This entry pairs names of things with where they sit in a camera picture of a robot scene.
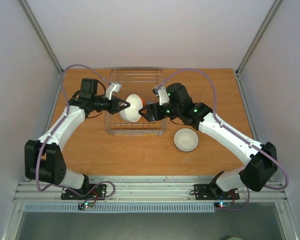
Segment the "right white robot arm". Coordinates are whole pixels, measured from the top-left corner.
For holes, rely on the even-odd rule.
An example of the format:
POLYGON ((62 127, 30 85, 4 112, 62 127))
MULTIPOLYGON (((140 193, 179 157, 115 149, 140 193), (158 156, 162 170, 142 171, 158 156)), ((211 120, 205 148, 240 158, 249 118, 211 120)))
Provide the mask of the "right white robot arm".
POLYGON ((259 192, 278 170, 275 164, 277 150, 272 143, 262 144, 249 138, 218 118, 206 104, 193 102, 181 83, 161 87, 154 93, 159 101, 147 103, 138 111, 148 122, 178 118, 184 125, 215 139, 242 162, 242 167, 221 171, 210 181, 208 190, 213 199, 220 199, 228 191, 242 187, 259 192))

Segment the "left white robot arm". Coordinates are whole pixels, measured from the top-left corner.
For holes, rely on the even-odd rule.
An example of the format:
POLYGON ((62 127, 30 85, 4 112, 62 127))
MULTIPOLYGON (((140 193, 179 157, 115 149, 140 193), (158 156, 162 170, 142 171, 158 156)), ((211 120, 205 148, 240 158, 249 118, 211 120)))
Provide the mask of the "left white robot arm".
POLYGON ((66 107, 54 125, 39 139, 28 140, 24 146, 25 176, 37 183, 72 188, 79 199, 86 199, 91 193, 87 176, 67 168, 63 149, 76 128, 92 112, 108 112, 112 115, 128 108, 130 104, 114 94, 121 84, 112 82, 104 88, 104 94, 97 94, 97 79, 84 78, 80 90, 66 100, 66 107))

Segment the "chrome wire dish rack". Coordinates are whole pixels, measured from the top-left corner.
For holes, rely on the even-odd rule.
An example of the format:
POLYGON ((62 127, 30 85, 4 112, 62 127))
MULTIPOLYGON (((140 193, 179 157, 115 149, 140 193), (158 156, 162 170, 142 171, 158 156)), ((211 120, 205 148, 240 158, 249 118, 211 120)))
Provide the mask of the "chrome wire dish rack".
POLYGON ((110 72, 110 82, 121 84, 119 93, 114 96, 124 102, 126 107, 118 113, 105 114, 104 129, 110 135, 117 136, 160 136, 166 129, 166 120, 147 121, 141 114, 146 113, 146 104, 159 101, 152 91, 164 78, 160 68, 115 68, 110 72))

